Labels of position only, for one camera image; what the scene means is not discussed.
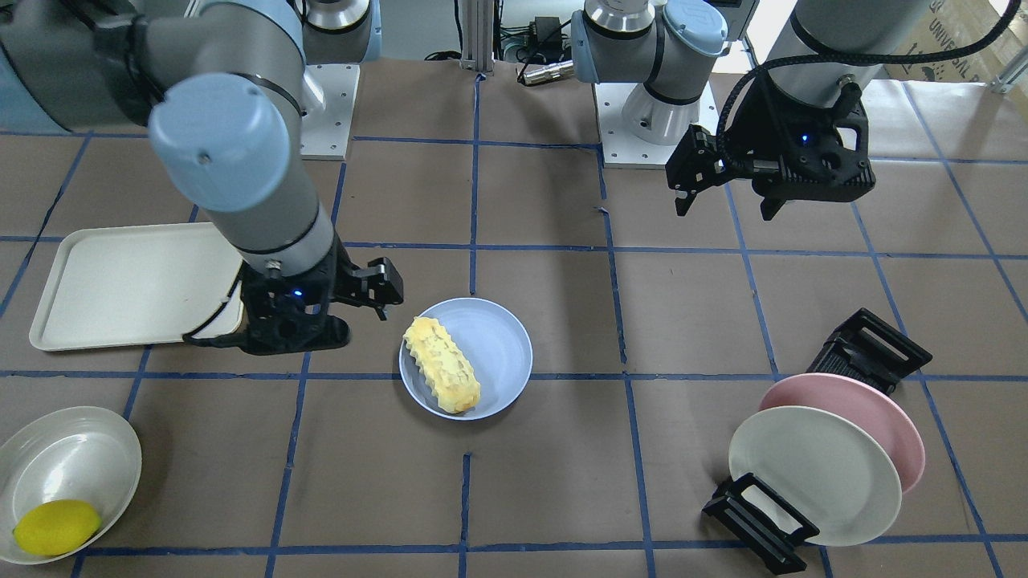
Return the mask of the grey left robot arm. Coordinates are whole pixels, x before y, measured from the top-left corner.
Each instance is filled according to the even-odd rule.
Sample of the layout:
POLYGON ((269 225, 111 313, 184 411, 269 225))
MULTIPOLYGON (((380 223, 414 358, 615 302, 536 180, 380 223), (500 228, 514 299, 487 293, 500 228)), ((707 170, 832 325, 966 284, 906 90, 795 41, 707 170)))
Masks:
MULTIPOLYGON (((732 1, 587 1, 570 19, 580 81, 628 82, 642 101, 698 104, 732 41, 732 1)), ((876 185, 862 91, 929 10, 926 1, 798 1, 763 69, 724 99, 715 129, 690 124, 666 139, 675 211, 746 179, 774 219, 790 201, 851 202, 876 185)))

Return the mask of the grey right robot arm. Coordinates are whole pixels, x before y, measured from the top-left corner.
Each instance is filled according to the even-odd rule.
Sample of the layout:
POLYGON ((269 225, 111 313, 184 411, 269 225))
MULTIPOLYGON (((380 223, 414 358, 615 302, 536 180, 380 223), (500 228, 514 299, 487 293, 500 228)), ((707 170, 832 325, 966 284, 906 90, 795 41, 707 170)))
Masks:
POLYGON ((66 134, 132 122, 173 185, 231 244, 245 321, 184 344, 255 356, 350 341, 332 303, 386 319, 404 300, 387 258, 348 258, 301 160, 306 41, 316 65, 381 43, 376 1, 11 1, 2 8, 2 124, 66 134))

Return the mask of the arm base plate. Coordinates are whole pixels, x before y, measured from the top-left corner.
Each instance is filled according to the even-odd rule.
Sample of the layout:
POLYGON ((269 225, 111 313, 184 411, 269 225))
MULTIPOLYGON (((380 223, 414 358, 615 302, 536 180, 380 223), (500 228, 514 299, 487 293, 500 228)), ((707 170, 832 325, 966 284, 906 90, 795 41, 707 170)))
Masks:
POLYGON ((360 76, 357 63, 306 66, 300 137, 305 160, 345 160, 360 76))
POLYGON ((671 105, 653 97, 642 83, 594 85, 596 120, 603 164, 627 169, 663 169, 690 125, 715 132, 715 96, 706 84, 697 101, 671 105))

